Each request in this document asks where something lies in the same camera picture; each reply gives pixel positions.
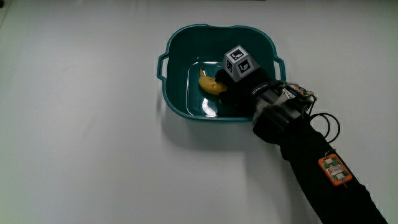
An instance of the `yellow banana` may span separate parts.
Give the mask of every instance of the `yellow banana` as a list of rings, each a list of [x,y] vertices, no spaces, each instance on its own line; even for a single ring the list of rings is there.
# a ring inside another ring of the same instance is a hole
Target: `yellow banana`
[[[206,92],[213,95],[219,95],[219,93],[227,90],[227,87],[224,85],[224,83],[216,82],[214,78],[206,76],[203,68],[199,69],[199,73],[199,85]]]

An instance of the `teal plastic basin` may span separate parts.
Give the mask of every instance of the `teal plastic basin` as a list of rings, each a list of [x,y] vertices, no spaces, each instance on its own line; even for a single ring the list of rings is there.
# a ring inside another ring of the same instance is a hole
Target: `teal plastic basin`
[[[276,54],[274,43],[262,31],[248,26],[215,27],[197,24],[176,31],[159,57],[157,78],[162,81],[167,105],[184,118],[213,121],[251,121],[218,97],[199,87],[199,68],[214,77],[222,69],[224,54],[241,45],[270,77],[275,78],[274,62],[279,64],[280,79],[286,81],[284,61]],[[169,58],[167,74],[163,61]]]

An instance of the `cable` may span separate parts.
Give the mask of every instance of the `cable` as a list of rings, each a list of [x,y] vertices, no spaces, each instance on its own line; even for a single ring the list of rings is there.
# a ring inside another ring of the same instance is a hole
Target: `cable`
[[[330,132],[330,122],[329,122],[329,119],[328,119],[325,115],[331,116],[331,117],[336,121],[336,123],[337,123],[337,128],[338,128],[338,129],[337,129],[337,134],[336,134],[336,136],[335,136],[332,140],[328,141],[328,143],[331,143],[331,142],[333,142],[334,140],[336,140],[337,137],[338,137],[339,134],[340,134],[340,123],[338,122],[337,118],[336,118],[335,116],[331,115],[330,113],[318,113],[318,114],[314,114],[314,115],[310,116],[310,121],[311,121],[313,118],[317,117],[317,116],[322,116],[323,118],[326,119],[326,121],[328,122],[328,132],[327,132],[326,135],[324,136],[324,137],[326,138],[326,137],[329,135],[329,132]]]
[[[311,104],[310,112],[309,112],[309,114],[308,114],[308,115],[310,115],[310,116],[311,116],[312,108],[313,108],[313,106],[314,106],[316,100],[317,100],[317,98],[314,98],[314,100],[313,100],[313,102],[312,102],[312,104]]]

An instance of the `robotic arm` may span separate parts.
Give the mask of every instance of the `robotic arm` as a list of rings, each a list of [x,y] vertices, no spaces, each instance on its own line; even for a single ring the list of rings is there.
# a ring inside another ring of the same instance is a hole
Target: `robotic arm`
[[[290,162],[322,223],[387,223],[365,186],[329,145],[336,138],[327,142],[310,125],[312,118],[325,115],[310,116],[317,100],[314,94],[296,84],[269,78],[249,55],[244,60],[251,62],[248,67],[252,65],[254,69],[242,75],[240,68],[245,67],[241,61],[230,61],[229,53],[224,58],[226,66],[216,74],[216,81],[228,87],[220,93],[220,101],[253,114],[254,133],[280,146],[282,157]]]

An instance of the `banana stem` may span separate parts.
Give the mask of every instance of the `banana stem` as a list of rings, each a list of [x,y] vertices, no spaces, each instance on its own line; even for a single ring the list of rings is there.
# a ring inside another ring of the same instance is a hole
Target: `banana stem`
[[[200,74],[201,77],[202,76],[206,76],[205,75],[205,71],[203,70],[203,67],[199,69],[199,74]]]

